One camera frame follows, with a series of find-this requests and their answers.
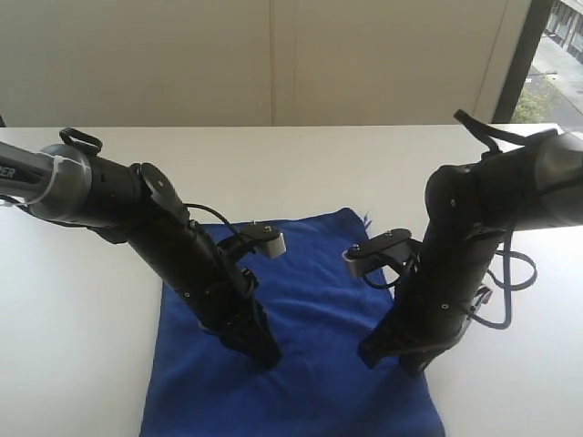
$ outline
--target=blue bag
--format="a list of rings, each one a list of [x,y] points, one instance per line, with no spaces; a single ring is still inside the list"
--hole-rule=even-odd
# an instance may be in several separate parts
[[[141,437],[444,436],[424,377],[409,377],[395,357],[369,370],[356,355],[392,305],[344,266],[342,252],[367,239],[361,219],[344,208],[272,225],[287,253],[248,255],[240,266],[260,281],[283,359],[265,371],[225,349],[165,285]],[[222,225],[208,231],[229,236]],[[380,271],[371,279],[384,281]]]

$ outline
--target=white wall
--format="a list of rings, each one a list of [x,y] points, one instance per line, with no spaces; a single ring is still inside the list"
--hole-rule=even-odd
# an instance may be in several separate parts
[[[489,119],[529,0],[4,0],[9,126]]]

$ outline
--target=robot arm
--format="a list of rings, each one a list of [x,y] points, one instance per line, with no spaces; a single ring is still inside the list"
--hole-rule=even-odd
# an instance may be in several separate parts
[[[103,159],[101,142],[75,129],[64,129],[61,138],[64,144],[38,154],[0,143],[2,198],[24,198],[18,207],[39,219],[91,229],[114,244],[127,242],[207,333],[273,367],[281,352],[253,297],[258,281],[236,262],[254,249],[279,256],[285,251],[282,234],[253,223],[215,244],[156,167]]]
[[[509,261],[529,261],[510,251],[512,232],[583,224],[580,137],[552,130],[519,137],[465,113],[457,117],[491,150],[475,164],[442,166],[430,177],[425,191],[430,221],[423,241],[397,229],[344,253],[355,277],[383,265],[401,274],[394,306],[359,345],[369,367],[384,356],[399,355],[401,365],[416,375],[457,344],[471,320],[496,329],[509,326]],[[492,147],[492,137],[523,147],[502,153]],[[502,251],[497,250],[500,243]],[[490,290],[481,284],[496,253],[504,257],[505,271],[506,317],[499,323],[476,315],[489,297]]]

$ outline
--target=table surface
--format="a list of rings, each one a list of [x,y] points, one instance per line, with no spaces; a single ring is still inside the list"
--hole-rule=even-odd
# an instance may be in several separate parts
[[[542,126],[515,126],[530,133]],[[373,234],[423,236],[424,186],[444,163],[479,159],[460,126],[90,128],[102,155],[152,162],[184,201],[233,221],[298,219],[351,207]],[[38,150],[56,128],[0,129]],[[196,215],[197,219],[213,221]],[[160,280],[127,246],[0,208],[0,433],[137,435],[158,327]],[[474,324],[428,369],[448,435],[580,435],[583,229],[519,233],[537,284],[515,293],[509,330]],[[501,272],[499,264],[494,270]],[[515,280],[528,274],[514,268]],[[501,292],[484,307],[502,317]]]

